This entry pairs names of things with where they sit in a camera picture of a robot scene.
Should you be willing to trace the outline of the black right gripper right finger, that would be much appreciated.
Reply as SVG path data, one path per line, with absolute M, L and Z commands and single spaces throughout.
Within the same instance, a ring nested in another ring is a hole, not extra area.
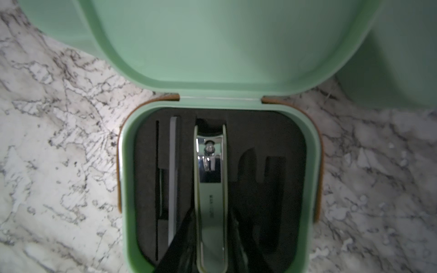
M 232 209 L 229 213 L 229 273 L 272 273 L 253 237 L 254 225 Z

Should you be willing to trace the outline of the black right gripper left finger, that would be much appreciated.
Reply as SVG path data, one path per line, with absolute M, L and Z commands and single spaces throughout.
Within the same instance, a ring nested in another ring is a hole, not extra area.
M 154 272 L 197 273 L 196 243 L 195 211 L 191 208 Z

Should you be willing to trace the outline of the large clipper table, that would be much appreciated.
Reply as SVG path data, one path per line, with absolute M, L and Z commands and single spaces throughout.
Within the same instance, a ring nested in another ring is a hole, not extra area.
M 226 127 L 202 133 L 194 127 L 196 266 L 200 273 L 228 270 L 228 175 Z

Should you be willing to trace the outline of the green nail kit case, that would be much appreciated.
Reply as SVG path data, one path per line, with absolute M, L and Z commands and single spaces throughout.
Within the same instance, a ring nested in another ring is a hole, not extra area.
M 46 35 L 94 57 L 104 58 L 81 20 L 74 1 L 21 0 L 18 3 L 28 20 Z
M 436 1 L 387 1 L 336 76 L 346 96 L 362 106 L 436 108 Z
M 272 110 L 306 141 L 295 256 L 308 269 L 320 210 L 323 141 L 313 120 L 279 97 L 305 92 L 357 51 L 383 1 L 75 1 L 97 53 L 125 78 L 179 95 L 175 106 Z

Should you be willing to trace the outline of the green nail kit case front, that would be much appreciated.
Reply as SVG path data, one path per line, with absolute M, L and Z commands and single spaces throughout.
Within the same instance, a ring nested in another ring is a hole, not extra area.
M 74 1 L 21 0 L 18 3 L 28 20 L 46 35 L 94 57 L 104 58 L 81 20 Z

